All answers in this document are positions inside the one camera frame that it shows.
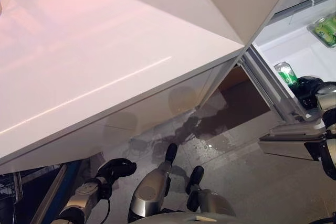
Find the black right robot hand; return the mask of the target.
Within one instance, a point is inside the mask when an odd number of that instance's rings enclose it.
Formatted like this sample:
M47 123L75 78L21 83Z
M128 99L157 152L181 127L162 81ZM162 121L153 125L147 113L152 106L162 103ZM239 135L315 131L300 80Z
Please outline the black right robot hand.
M323 84L323 80L312 76L302 76L297 82L289 88L299 100L301 105L310 110L317 107L317 99L315 97L315 89Z

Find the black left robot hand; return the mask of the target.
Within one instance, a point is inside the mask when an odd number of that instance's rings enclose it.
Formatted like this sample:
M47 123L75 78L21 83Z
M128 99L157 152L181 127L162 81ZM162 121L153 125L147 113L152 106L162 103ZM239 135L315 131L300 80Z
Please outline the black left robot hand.
M135 173L137 164L126 158L115 158L105 162L97 171L96 177L102 177L109 185L113 185L120 177Z

